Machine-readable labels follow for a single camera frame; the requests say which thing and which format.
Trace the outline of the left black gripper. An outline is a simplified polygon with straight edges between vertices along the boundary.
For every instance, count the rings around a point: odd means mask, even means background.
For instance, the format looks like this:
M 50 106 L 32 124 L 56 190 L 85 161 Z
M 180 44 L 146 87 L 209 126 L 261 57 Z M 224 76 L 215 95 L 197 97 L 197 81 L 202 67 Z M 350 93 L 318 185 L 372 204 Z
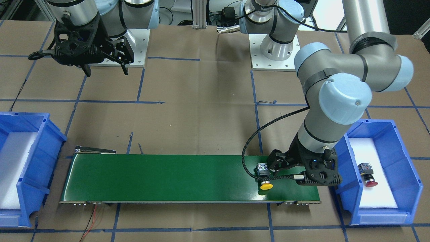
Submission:
M 337 186 L 342 182 L 335 149 L 327 148 L 322 153 L 314 153 L 305 148 L 297 136 L 286 153 L 273 150 L 268 157 L 271 177 L 278 177 L 278 172 L 296 166 L 303 166 L 305 170 L 281 177 L 295 180 L 298 185 L 303 186 Z

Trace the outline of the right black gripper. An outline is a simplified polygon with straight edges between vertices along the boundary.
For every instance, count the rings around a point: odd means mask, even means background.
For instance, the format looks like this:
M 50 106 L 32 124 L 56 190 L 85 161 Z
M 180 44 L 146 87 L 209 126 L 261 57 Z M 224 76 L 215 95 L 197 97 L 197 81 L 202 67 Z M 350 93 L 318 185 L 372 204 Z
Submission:
M 111 40 L 100 15 L 83 26 L 55 23 L 54 60 L 62 65 L 82 66 L 86 77 L 91 77 L 88 64 L 98 64 L 106 58 L 121 65 L 128 75 L 128 64 L 134 61 L 134 52 L 126 37 Z

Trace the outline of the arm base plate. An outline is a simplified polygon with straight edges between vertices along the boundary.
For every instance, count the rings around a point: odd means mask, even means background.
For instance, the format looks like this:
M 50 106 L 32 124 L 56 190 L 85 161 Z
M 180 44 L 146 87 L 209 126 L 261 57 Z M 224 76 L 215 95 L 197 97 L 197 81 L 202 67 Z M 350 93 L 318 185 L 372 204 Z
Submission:
M 134 52 L 133 63 L 125 65 L 126 67 L 144 67 L 146 61 L 146 52 L 149 43 L 149 29 L 128 29 L 123 35 L 127 38 L 131 49 Z
M 300 50 L 297 36 L 288 44 L 276 43 L 268 34 L 249 34 L 252 70 L 295 72 L 294 58 Z

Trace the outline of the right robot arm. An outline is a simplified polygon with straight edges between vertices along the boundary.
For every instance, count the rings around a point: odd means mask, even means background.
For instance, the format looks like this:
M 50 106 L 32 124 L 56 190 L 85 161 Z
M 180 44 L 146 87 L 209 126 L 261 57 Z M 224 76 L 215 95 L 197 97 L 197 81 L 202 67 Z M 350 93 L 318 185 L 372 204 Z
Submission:
M 29 55 L 45 56 L 76 66 L 87 77 L 90 66 L 144 67 L 149 31 L 159 24 L 158 0 L 48 0 L 56 18 L 48 49 Z

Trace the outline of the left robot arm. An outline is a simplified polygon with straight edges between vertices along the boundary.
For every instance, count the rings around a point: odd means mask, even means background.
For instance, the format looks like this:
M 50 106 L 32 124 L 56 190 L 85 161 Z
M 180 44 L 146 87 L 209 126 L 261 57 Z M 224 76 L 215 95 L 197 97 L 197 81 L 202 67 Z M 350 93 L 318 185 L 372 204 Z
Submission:
M 335 145 L 370 104 L 373 92 L 403 89 L 413 78 L 413 63 L 395 53 L 398 44 L 390 33 L 382 0 L 342 2 L 350 40 L 349 53 L 335 54 L 324 43 L 303 46 L 294 58 L 307 107 L 280 116 L 256 130 L 243 147 L 245 172 L 260 183 L 295 180 L 302 186 L 341 184 Z M 273 150 L 253 172 L 245 153 L 254 136 L 286 117 L 308 110 L 287 152 Z

